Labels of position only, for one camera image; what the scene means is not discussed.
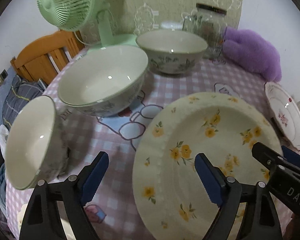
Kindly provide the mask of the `cream plate yellow flowers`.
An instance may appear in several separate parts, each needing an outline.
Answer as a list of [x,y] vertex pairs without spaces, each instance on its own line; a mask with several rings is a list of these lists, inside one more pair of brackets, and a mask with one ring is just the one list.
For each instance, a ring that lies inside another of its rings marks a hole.
[[252,155],[260,142],[281,153],[270,122],[237,97],[200,92],[166,106],[136,150],[133,194],[155,239],[202,239],[229,190],[269,180]]

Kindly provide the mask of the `floral ceramic bowl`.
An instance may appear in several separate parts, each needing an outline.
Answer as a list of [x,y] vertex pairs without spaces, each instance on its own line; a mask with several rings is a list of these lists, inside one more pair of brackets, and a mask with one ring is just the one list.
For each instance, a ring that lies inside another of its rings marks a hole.
[[31,100],[15,118],[5,151],[6,176],[15,189],[51,182],[66,170],[68,146],[62,119],[49,96]]
[[117,45],[92,50],[64,72],[58,97],[86,115],[115,115],[138,96],[147,67],[147,54],[139,47]]
[[159,29],[136,38],[145,51],[149,65],[164,74],[184,74],[203,57],[207,42],[200,36],[182,31]]

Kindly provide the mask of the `glass jar black lid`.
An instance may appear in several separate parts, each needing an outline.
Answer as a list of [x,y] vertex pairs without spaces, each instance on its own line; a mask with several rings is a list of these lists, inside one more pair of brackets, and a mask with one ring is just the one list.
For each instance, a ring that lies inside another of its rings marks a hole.
[[227,23],[227,11],[203,3],[196,3],[197,32],[208,45],[205,57],[216,59],[222,52]]

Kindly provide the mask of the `blue plaid bedding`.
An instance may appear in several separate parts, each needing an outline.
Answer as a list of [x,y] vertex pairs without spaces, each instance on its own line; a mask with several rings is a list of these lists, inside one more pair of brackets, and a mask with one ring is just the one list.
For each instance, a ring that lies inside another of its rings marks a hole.
[[41,96],[46,88],[47,84],[42,79],[30,82],[16,75],[2,106],[3,125],[10,130],[19,112],[32,99]]

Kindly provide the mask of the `white plate red rim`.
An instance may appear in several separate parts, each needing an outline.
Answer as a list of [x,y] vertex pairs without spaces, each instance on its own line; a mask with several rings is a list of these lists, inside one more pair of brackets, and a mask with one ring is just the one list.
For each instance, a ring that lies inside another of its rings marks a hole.
[[264,92],[277,126],[292,146],[300,151],[300,110],[297,104],[278,83],[266,82]]

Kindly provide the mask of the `beige cartoon wall mat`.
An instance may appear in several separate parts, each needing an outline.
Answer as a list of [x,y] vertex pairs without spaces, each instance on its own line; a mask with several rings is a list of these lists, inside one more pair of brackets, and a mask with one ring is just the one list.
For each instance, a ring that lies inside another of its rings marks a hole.
[[226,25],[237,28],[243,0],[106,0],[112,33],[122,44],[135,44],[142,33],[166,28],[169,24],[182,27],[186,16],[197,12],[198,3],[226,11]]

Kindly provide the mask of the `small white lidded container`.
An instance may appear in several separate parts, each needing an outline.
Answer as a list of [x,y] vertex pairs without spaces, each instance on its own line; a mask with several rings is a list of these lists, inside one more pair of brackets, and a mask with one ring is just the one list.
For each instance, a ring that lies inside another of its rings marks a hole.
[[183,24],[173,21],[162,21],[160,24],[161,29],[170,29],[170,30],[182,30]]

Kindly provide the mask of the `purple plush toy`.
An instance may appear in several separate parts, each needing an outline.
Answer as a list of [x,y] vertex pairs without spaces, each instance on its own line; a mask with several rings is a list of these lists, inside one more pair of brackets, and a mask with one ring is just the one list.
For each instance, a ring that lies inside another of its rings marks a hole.
[[225,57],[247,72],[260,74],[266,81],[282,80],[279,52],[252,30],[227,27],[222,51]]

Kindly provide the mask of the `white plastic bag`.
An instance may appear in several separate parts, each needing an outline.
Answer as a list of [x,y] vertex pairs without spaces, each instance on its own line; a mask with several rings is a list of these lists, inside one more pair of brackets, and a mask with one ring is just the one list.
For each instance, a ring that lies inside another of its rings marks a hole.
[[2,153],[2,157],[5,159],[5,151],[7,145],[7,138],[9,135],[9,130],[5,125],[0,125],[0,150]]

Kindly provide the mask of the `green desk fan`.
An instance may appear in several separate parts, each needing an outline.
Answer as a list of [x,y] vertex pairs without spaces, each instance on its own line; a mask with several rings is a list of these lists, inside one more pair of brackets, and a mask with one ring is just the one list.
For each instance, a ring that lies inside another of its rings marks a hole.
[[36,0],[38,9],[50,24],[76,33],[89,22],[96,22],[100,41],[92,44],[99,49],[113,45],[136,46],[136,35],[113,35],[110,26],[110,4],[106,0]]

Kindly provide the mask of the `wall power outlet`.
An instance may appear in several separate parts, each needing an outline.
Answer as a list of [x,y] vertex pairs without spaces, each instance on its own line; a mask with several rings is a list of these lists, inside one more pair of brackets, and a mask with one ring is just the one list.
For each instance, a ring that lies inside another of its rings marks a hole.
[[0,74],[0,87],[4,83],[6,77],[8,76],[8,73],[6,70],[3,70]]

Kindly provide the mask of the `pink checkered tablecloth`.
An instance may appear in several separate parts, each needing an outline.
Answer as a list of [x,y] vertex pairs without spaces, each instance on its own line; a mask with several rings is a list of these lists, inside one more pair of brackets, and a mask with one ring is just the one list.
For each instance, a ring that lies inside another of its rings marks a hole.
[[[189,72],[177,76],[150,69],[138,96],[126,109],[109,117],[90,116],[66,106],[57,95],[64,72],[88,52],[82,51],[69,63],[44,93],[55,102],[62,119],[69,154],[66,170],[51,182],[65,181],[68,176],[79,174],[99,152],[106,152],[109,166],[93,199],[85,205],[98,236],[101,239],[155,239],[138,213],[132,181],[136,150],[149,124],[166,106],[200,92],[242,99],[270,122],[265,81],[260,75],[246,72],[224,58],[202,59]],[[6,180],[8,225],[13,234],[19,236],[20,217],[32,189],[15,189],[7,176]]]

